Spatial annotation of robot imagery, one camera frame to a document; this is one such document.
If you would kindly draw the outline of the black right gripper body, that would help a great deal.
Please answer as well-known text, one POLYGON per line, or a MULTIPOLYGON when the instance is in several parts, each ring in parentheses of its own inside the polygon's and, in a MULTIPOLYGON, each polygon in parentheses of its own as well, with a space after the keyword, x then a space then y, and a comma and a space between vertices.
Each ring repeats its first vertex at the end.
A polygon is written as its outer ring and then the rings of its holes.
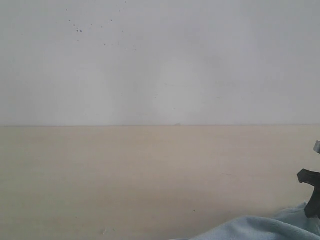
POLYGON ((297 174, 298 181, 301 184, 308 184, 313 187, 313 193, 307 205, 304 208, 306 217, 320 216, 320 173, 302 169, 297 174))

